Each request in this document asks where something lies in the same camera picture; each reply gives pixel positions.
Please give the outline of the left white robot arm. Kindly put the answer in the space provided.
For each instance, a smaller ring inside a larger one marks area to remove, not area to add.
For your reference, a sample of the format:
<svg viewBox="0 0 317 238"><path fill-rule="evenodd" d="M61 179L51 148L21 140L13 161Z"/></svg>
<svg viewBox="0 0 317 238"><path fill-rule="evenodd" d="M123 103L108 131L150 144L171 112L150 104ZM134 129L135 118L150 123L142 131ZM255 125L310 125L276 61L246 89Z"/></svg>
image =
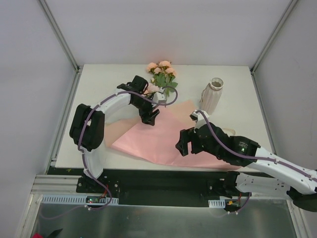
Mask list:
<svg viewBox="0 0 317 238"><path fill-rule="evenodd" d="M104 189L105 181L100 178L103 172L102 160L105 146L106 118L119 109L133 105L139 111L142 123L155 125L159 114L158 103L166 101L162 88L149 88L150 84L142 77L135 76L131 82L117 86L114 94L94 106L77 106L69 135L82 154L84 174L88 188L99 193Z"/></svg>

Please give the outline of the pink rose stem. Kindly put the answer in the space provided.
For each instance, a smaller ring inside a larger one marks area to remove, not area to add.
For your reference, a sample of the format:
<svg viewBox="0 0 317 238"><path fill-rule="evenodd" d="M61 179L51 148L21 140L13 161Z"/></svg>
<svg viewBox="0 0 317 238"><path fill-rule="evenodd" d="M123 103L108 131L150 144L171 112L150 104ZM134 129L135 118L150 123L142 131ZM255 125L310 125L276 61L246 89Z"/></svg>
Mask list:
<svg viewBox="0 0 317 238"><path fill-rule="evenodd" d="M161 89L158 86L156 86L152 83L149 83L148 86L146 87L145 91L143 92L143 96L150 98L155 93L157 93L157 92L160 93L160 91L161 91Z"/></svg>
<svg viewBox="0 0 317 238"><path fill-rule="evenodd" d="M167 60L160 61L159 63L151 62L146 68L147 73L152 75L150 83L164 89L166 97L174 92L173 88L178 86L176 79L176 71L172 67L171 62Z"/></svg>

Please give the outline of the pink wrapping paper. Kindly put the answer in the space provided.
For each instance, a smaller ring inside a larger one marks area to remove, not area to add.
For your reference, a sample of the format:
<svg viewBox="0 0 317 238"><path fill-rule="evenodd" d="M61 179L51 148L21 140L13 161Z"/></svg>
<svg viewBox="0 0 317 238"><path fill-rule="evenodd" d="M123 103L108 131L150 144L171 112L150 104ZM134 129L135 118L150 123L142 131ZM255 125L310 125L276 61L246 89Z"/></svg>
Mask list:
<svg viewBox="0 0 317 238"><path fill-rule="evenodd" d="M242 170L206 152L181 156L175 148L182 129L193 127L192 101L160 107L154 126L141 123L134 106L126 106L106 120L104 168L171 171Z"/></svg>

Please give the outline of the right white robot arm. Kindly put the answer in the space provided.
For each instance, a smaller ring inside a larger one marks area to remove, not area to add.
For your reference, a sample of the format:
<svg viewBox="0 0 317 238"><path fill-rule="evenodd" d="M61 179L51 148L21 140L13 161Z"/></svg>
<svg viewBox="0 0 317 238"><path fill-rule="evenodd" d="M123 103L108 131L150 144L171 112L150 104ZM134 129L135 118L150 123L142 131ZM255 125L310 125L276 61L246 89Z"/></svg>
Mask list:
<svg viewBox="0 0 317 238"><path fill-rule="evenodd" d="M268 175L254 178L243 173L231 172L235 177L223 183L227 195L241 192L270 193L284 196L303 210L317 210L317 172L297 166L274 155L258 143L243 136L228 136L212 123L204 123L180 131L175 145L182 156L207 152L234 166L248 167Z"/></svg>

